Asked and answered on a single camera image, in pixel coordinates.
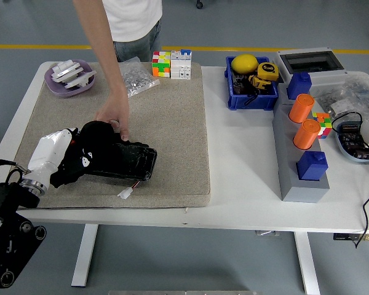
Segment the person's right hand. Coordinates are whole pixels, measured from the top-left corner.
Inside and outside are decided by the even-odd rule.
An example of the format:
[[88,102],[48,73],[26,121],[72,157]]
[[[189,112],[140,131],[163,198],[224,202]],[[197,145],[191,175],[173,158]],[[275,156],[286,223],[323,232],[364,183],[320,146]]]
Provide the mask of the person's right hand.
[[122,141],[129,140],[129,99],[127,90],[110,90],[102,107],[96,112],[94,119],[109,123],[118,132]]

